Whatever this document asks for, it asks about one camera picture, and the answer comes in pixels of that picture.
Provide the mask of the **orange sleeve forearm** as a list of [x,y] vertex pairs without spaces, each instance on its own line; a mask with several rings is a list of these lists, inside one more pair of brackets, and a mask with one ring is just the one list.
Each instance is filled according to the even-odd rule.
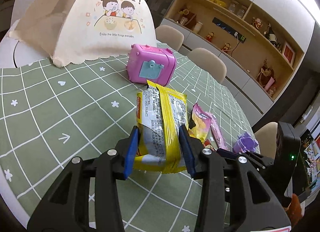
[[292,228],[302,219],[302,207],[296,194],[292,194],[291,203],[286,208],[286,214],[290,219]]

